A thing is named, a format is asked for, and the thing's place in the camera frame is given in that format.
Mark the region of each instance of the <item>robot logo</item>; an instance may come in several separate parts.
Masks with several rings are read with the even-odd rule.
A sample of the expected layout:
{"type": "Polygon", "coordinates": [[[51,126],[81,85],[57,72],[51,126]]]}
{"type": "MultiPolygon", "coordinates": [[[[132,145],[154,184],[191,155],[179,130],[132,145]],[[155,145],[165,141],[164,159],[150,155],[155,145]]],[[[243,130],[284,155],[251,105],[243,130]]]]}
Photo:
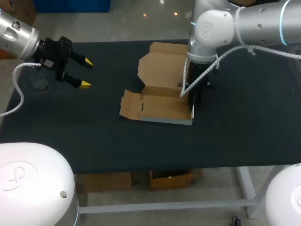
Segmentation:
{"type": "Polygon", "coordinates": [[[0,169],[0,192],[30,185],[38,179],[36,168],[26,161],[11,162],[0,169]]]}
{"type": "Polygon", "coordinates": [[[199,33],[202,39],[205,40],[209,39],[212,31],[213,31],[212,23],[210,23],[209,21],[204,21],[201,23],[199,33]]]}

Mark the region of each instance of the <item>blue crate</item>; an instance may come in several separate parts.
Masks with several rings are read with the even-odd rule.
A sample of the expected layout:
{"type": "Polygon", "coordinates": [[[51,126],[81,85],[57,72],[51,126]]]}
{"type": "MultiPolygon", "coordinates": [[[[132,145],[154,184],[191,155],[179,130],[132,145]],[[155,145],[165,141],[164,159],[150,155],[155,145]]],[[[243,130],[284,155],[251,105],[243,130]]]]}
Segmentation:
{"type": "Polygon", "coordinates": [[[111,0],[34,0],[38,13],[105,13],[111,0]]]}

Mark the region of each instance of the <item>open cardboard box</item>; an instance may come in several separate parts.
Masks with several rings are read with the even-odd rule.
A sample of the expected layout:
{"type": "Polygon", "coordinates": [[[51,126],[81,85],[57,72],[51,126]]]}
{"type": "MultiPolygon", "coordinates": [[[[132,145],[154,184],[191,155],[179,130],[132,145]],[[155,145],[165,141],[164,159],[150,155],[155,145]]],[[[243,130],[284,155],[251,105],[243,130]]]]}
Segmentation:
{"type": "Polygon", "coordinates": [[[120,115],[132,120],[191,125],[194,118],[188,95],[180,98],[187,45],[158,43],[139,60],[138,76],[142,93],[125,90],[120,115]]]}

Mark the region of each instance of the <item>metal table frame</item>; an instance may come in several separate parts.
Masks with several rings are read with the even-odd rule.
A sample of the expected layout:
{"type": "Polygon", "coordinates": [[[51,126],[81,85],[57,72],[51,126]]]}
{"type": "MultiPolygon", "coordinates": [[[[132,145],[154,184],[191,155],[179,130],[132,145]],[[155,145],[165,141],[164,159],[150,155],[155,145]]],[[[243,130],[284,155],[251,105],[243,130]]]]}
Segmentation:
{"type": "Polygon", "coordinates": [[[264,211],[265,193],[274,176],[276,176],[284,165],[274,166],[258,193],[251,180],[248,167],[236,167],[239,181],[243,190],[244,198],[239,200],[226,201],[200,201],[200,202],[159,202],[159,203],[142,203],[142,204],[124,204],[109,206],[86,206],[80,207],[80,214],[90,213],[108,213],[108,212],[127,212],[142,210],[175,210],[175,209],[197,209],[197,208],[214,208],[214,207],[237,207],[247,206],[247,214],[250,219],[258,218],[264,211]]]}

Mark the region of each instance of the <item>gray floor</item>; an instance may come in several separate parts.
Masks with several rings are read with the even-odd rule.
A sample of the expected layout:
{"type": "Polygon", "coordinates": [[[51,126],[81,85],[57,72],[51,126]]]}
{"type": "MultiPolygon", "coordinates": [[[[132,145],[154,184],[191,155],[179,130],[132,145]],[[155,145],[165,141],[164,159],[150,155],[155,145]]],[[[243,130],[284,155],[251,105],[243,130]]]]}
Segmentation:
{"type": "MultiPolygon", "coordinates": [[[[110,13],[38,14],[34,27],[57,40],[64,35],[73,42],[186,39],[189,36],[192,0],[112,0],[110,13]]],[[[13,90],[11,74],[20,60],[0,61],[0,112],[4,112],[13,90]]],[[[256,189],[271,167],[251,167],[256,189]]],[[[89,194],[89,205],[205,201],[241,198],[237,176],[231,168],[205,169],[205,178],[182,190],[149,192],[135,187],[127,192],[89,194]]],[[[82,217],[83,226],[201,225],[229,226],[231,216],[243,218],[245,226],[268,226],[265,215],[249,220],[244,208],[167,210],[91,214],[82,217]]]]}

